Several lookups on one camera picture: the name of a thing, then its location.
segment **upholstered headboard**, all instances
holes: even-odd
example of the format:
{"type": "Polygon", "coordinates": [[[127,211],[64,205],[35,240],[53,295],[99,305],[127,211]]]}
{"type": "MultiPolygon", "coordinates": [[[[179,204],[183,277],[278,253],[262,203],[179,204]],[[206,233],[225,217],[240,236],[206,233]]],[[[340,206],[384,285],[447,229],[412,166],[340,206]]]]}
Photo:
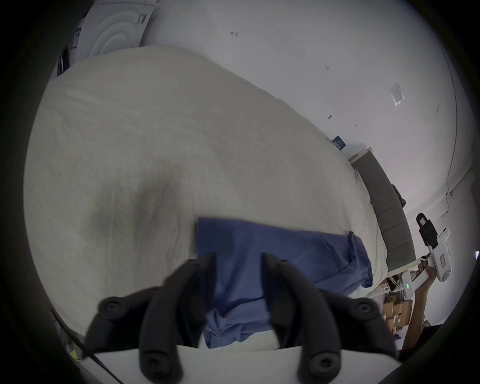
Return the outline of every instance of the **upholstered headboard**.
{"type": "Polygon", "coordinates": [[[373,210],[387,248],[388,271],[416,260],[412,235],[392,183],[370,150],[350,160],[367,187],[373,210]]]}

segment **white wall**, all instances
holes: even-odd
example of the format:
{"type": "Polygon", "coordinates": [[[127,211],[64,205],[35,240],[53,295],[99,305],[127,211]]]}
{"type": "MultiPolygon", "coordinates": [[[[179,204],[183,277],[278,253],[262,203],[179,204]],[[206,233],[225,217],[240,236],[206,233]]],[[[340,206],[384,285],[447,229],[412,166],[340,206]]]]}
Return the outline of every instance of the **white wall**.
{"type": "MultiPolygon", "coordinates": [[[[146,45],[209,58],[284,100],[330,138],[339,134],[347,155],[371,146],[406,211],[446,193],[452,82],[436,35],[404,2],[162,0],[155,13],[146,45]],[[397,81],[405,96],[398,107],[390,94],[397,81]]],[[[469,152],[467,139],[457,141],[454,170],[469,152]]]]}
{"type": "Polygon", "coordinates": [[[448,180],[436,191],[432,191],[431,196],[418,206],[408,205],[405,208],[406,216],[410,224],[412,235],[418,232],[416,216],[418,212],[423,212],[431,220],[436,220],[445,214],[448,210],[446,194],[451,192],[463,179],[468,170],[473,165],[473,142],[478,136],[478,127],[475,122],[474,114],[467,99],[465,89],[459,79],[454,65],[450,58],[446,56],[448,65],[452,71],[453,86],[455,87],[457,108],[457,126],[455,152],[451,157],[450,173],[447,173],[448,180]]]}

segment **hand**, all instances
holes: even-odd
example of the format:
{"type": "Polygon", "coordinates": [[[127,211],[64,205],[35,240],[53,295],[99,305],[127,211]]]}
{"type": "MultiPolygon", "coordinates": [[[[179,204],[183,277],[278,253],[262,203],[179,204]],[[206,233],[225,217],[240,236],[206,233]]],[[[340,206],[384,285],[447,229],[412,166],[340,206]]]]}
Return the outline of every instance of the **hand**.
{"type": "Polygon", "coordinates": [[[425,260],[422,260],[422,262],[419,264],[419,271],[417,273],[417,276],[422,273],[422,271],[426,269],[427,270],[427,274],[428,274],[428,280],[425,281],[425,283],[423,283],[423,285],[418,288],[416,291],[415,291],[415,296],[417,297],[417,295],[420,295],[420,296],[427,296],[427,293],[428,293],[428,290],[430,289],[430,287],[432,286],[433,282],[435,281],[435,278],[437,277],[437,273],[435,272],[435,269],[430,267],[427,263],[427,261],[425,260]]]}

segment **blue cloth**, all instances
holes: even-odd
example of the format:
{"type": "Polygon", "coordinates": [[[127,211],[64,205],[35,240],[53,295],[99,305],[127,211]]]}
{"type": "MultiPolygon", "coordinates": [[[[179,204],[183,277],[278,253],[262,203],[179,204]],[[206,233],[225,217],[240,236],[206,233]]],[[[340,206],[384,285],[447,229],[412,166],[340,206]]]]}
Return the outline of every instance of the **blue cloth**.
{"type": "Polygon", "coordinates": [[[263,299],[263,252],[288,260],[318,289],[348,295],[360,285],[372,286],[370,260],[353,232],[332,235],[200,217],[197,257],[209,252],[216,253],[215,297],[204,330],[209,348],[272,329],[263,299]]]}

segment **bed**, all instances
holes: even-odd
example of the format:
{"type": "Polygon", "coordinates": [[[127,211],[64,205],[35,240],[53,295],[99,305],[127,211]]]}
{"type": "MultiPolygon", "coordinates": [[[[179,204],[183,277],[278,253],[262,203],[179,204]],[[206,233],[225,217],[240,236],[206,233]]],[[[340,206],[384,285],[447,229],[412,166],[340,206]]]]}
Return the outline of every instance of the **bed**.
{"type": "Polygon", "coordinates": [[[194,254],[199,216],[353,231],[373,286],[413,261],[393,187],[281,100],[172,47],[116,51],[51,81],[24,174],[32,256],[59,314],[83,334],[107,296],[161,285],[194,254]]]}

